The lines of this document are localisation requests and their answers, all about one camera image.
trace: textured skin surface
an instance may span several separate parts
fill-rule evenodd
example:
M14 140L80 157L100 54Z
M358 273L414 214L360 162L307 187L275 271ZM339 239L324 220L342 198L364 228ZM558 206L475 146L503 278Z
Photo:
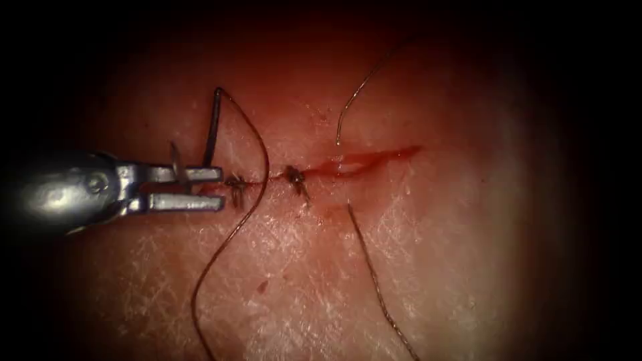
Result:
M223 33L205 22L150 31L78 110L91 120L81 145L146 162L168 162L170 140L187 164L200 162L215 86L255 122L271 175L421 147L348 180L308 177L310 208L285 180L270 183L199 296L217 357L409 359L379 309L348 200L389 310L422 359L537 358L572 344L581 259L563 141L511 57L445 31L420 39L364 89L335 146L345 101L417 24L289 15L219 22ZM258 180L255 139L225 104L219 137L214 164ZM248 189L245 204L255 195ZM86 345L78 352L204 360L189 296L240 217L231 207L132 217L56 248L51 274Z

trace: skin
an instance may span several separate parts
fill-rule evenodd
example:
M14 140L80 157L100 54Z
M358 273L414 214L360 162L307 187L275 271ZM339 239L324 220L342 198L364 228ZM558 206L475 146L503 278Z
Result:
M89 120L76 123L78 146L169 163L172 140L196 165L222 86L261 133L271 176L287 164L304 170L345 154L422 147L355 178L306 177L309 208L285 180L271 182L199 295L214 354L410 360L381 313L348 201L388 309L422 360L574 352L586 325L586 259L572 159L561 115L521 64L444 27L391 58L349 110L335 146L345 101L422 23L291 15L271 18L278 26L250 15L247 25L229 17L218 30L206 21L150 30L134 42L137 52L113 55L108 76L96 76L73 111ZM224 103L213 164L258 181L258 149ZM246 190L246 208L256 194ZM205 360L189 297L241 216L228 207L129 217L45 246L41 255L57 259L47 271L59 279L51 297L84 345L74 352Z

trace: brown suture thread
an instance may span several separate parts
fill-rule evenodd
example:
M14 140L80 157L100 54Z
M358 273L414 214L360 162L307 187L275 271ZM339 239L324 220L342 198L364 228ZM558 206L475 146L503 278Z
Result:
M354 99L359 95L363 87L366 86L366 84L370 81L373 75L375 75L386 63L386 61L395 53L397 50L401 49L404 45L410 43L417 37L419 37L420 34L416 33L413 35L410 35L409 37L405 38L404 40L400 41L397 45L395 45L392 49L390 49L384 56L374 65L370 73L366 76L366 78L361 82L361 85L352 93L352 96L350 99L348 99L348 102L346 105L341 109L341 113L339 113L339 121L338 124L336 125L336 138L334 140L334 143L336 145L340 144L341 141L341 128L343 127L343 118L346 116L346 112L348 112L348 108L352 105L352 102Z
M225 179L224 184L231 189L232 195L232 205L234 208L241 211L245 210L245 188L247 187L247 182L243 176L237 176L232 174Z
M374 283L374 290L377 292L377 298L379 299L379 305L381 307L381 311L383 312L384 317L386 317L386 320L388 321L388 324L393 328L393 330L397 333L397 336L401 340L401 343L406 347L406 350L408 350L408 353L410 353L410 357L413 358L414 361L419 361L419 356L415 353L413 350L413 347L410 345L410 342L408 342L408 339L406 336L403 334L397 323L394 321L393 317L390 316L390 313L388 312L388 308L386 307L386 303L383 300L383 296L381 295L381 289L379 287L379 278L377 277L377 273L375 271L375 268L372 266L372 259L370 259L370 254L368 253L368 248L366 247L366 242L363 240L363 235L361 234L361 230L359 229L359 226L356 222L356 217L354 216L354 211L352 210L352 205L348 203L348 213L350 214L350 220L352 221L352 224L354 225L354 230L356 231L356 236L359 238L359 243L361 244L361 249L363 250L363 253L365 254L366 257L366 263L368 264L368 268L370 269L370 277L372 278L372 282Z
M306 201L306 205L310 206L310 194L304 182L306 181L306 176L300 170L294 168L293 166L286 166L286 170L283 172L283 176L288 180L290 184L294 187L294 192L296 195L303 195L303 198Z
M258 197L256 198L256 202L254 202L254 205L250 210L243 216L243 218L238 222L236 227L228 234L228 236L225 238L223 243L219 246L219 248L214 252L212 257L210 258L209 262L205 265L205 268L201 272L198 280L196 281L196 285L194 286L194 291L192 292L192 297L190 300L190 308L191 308L191 316L192 316L192 322L194 323L194 329L196 329L196 333L199 336L199 339L203 345L203 348L205 349L205 352L207 353L207 356L209 357L210 360L216 360L214 357L214 354L212 353L212 350L210 349L209 345L207 344L207 341L205 339L205 336L203 335L203 331L201 330L201 327L199 325L199 319L197 315L197 297L199 295L199 290L201 289L201 286L203 284L203 280L209 273L209 270L212 268L212 265L216 260L219 258L220 254L227 248L227 245L229 244L230 240L234 238L234 236L238 233L239 229L247 222L247 220L252 216L254 211L259 207L259 204L261 203L261 200L263 199L263 195L265 194L265 189L268 187L268 178L270 175L270 159L268 158L268 150L265 148L265 144L263 143L263 139L261 138L261 135L259 134L258 130L254 127L252 122L249 120L248 116L245 114L245 112L241 109L241 107L234 101L234 99L222 88L217 88L215 91L215 100L214 100L214 109L215 109L215 126L218 127L218 113L217 109L220 109L220 101L221 101L221 94L224 95L236 108L236 110L243 116L243 119L245 120L245 123L250 127L254 135L256 136L257 140L259 141L259 145L261 146L261 152L263 153L263 179L261 181L261 190L259 192ZM212 134L214 134L214 137L216 135L216 131L212 132L210 130L210 137L212 137ZM208 146L206 147L207 149L205 157L203 159L204 163L205 162L211 162L211 155L208 157L208 150L209 145L214 144L212 142L209 142L208 139Z

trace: blood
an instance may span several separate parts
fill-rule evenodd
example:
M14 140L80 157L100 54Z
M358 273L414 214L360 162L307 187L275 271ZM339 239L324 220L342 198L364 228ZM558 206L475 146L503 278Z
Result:
M408 160L415 156L422 148L420 146L410 146L399 150L384 150L381 152L370 152L360 154L347 154L335 159L327 160L315 168L302 170L301 173L310 180L312 177L318 178L355 178L375 171L388 162ZM280 173L276 176L271 176L270 181L276 181L284 178L284 174ZM260 182L247 182L248 187L255 187L260 185ZM206 183L201 188L200 195L213 195L215 191L220 190L224 185L219 183Z

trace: suture thread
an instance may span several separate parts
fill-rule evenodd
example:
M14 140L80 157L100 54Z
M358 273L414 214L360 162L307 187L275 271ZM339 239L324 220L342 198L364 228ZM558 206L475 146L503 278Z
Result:
M205 265L205 268L201 272L198 280L196 281L196 286L194 287L194 291L192 292L192 297L190 300L190 307L191 307L191 315L192 315L192 322L194 323L194 328L196 329L196 333L199 335L199 339L201 343L203 344L203 347L205 349L205 352L207 353L207 356L209 357L210 360L214 361L216 358L214 357L214 354L212 353L212 350L210 349L205 336L203 335L203 331L201 330L201 327L199 325L199 319L197 316L197 297L199 295L199 290L201 289L201 286L203 284L203 280L209 273L209 270L212 268L212 265L216 260L219 258L220 254L227 248L227 245L229 242L234 238L234 236L238 233L239 229L245 224L245 222L252 216L252 213L259 207L259 204L261 203L261 200L263 199L263 195L265 194L265 189L268 187L268 177L270 176L270 159L268 158L268 150L265 148L265 144L263 143L263 138L261 138L261 135L259 134L258 130L254 127L252 122L249 120L249 117L245 114L245 112L241 109L241 106L239 106L234 99L223 89L223 88L217 88L215 90L215 99L214 99L214 112L212 115L212 126L213 127L218 127L218 116L219 116L219 109L220 109L220 102L221 102L221 94L223 94L235 107L235 109L243 116L243 119L245 120L245 123L251 128L252 132L256 136L257 140L259 141L259 145L261 146L261 151L263 153L263 169L264 169L264 174L263 174L263 179L261 181L261 190L259 192L258 197L256 198L256 202L250 208L250 210L243 216L243 218L238 222L236 227L228 234L228 236L225 238L223 243L219 246L219 248L214 252L212 257L210 258L209 262ZM212 154L213 154L213 148L214 145L216 144L216 133L217 130L210 129L206 149L205 149L205 156L203 157L203 166L209 166L211 164L212 160Z
M363 250L363 253L366 256L366 263L368 264L368 269L370 270L370 277L372 278L372 282L374 283L374 290L377 292L377 298L379 299L379 306L381 307L381 311L383 312L383 315L384 317L386 317L386 320L388 321L390 326L397 333L397 336L401 340L401 343L403 343L403 345L406 347L406 350L408 350L408 353L410 353L410 357L412 357L414 361L419 361L420 360L419 356L415 353L415 351L413 350L413 347L410 345L410 342L408 342L408 339L403 334L403 332L401 331L401 329L399 328L399 326L397 325L393 317L390 316L390 313L388 312L388 307L386 307L386 303L383 300L383 295L381 295L381 289L379 287L379 278L377 277L375 267L372 266L372 259L370 259L370 254L368 253L368 247L366 247L366 242L363 240L361 229L359 229L359 226L356 222L356 217L354 216L354 211L352 210L352 205L350 203L348 203L348 213L350 214L350 220L354 225L356 236L357 238L359 238L361 249Z
M352 105L352 102L354 99L359 95L363 87L366 86L366 84L370 81L370 78L372 78L373 75L375 75L386 63L386 61L395 53L397 50L401 49L404 45L410 43L417 37L419 37L420 34L416 33L413 35L410 35L409 37L405 38L404 40L400 41L395 47L390 49L384 56L379 59L379 61L374 65L370 73L366 76L366 78L361 82L361 85L352 93L352 96L350 99L348 99L348 102L346 105L341 109L341 113L339 113L339 121L336 125L336 138L334 140L334 143L336 145L340 144L341 141L341 128L343 127L343 118L346 116L346 113L348 112L348 108Z

